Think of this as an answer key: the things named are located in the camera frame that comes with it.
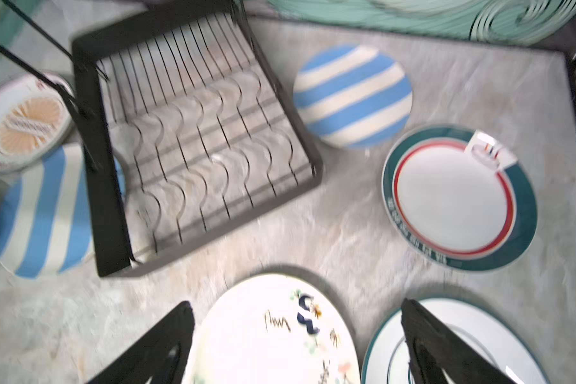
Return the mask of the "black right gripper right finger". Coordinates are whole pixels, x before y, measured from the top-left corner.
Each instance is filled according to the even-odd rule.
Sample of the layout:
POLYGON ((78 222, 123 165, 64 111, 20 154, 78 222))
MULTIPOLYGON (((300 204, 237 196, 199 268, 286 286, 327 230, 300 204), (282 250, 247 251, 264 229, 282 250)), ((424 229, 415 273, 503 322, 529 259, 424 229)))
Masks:
POLYGON ((513 382, 427 309, 423 300, 404 299, 401 312, 416 383, 513 382))

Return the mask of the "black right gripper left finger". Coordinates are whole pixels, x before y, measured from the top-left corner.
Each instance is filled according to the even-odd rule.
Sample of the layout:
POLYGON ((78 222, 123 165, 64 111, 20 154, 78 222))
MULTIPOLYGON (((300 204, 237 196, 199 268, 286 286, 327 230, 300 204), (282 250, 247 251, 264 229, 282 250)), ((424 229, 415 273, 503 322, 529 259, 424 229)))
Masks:
POLYGON ((180 383, 195 330, 188 301, 170 313, 97 374, 91 383, 180 383))

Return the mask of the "white green line plate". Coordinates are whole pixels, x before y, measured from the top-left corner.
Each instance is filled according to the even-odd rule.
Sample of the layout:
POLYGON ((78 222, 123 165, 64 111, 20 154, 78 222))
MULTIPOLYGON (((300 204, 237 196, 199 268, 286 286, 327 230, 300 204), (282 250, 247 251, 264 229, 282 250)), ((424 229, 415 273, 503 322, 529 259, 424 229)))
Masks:
MULTIPOLYGON (((458 299, 431 298, 420 303, 513 382, 550 382, 527 345, 494 315, 458 299)), ((363 361, 361 382, 414 382, 401 310, 395 311, 374 334, 363 361)))

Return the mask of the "cream floral plate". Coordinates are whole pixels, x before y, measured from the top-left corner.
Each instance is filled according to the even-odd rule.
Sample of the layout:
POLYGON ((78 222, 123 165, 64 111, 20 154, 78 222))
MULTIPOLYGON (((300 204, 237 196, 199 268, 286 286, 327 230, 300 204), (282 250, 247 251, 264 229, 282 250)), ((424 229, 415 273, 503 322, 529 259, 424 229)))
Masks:
POLYGON ((355 344, 316 286, 284 274, 226 291, 197 326, 185 383, 359 383, 355 344))

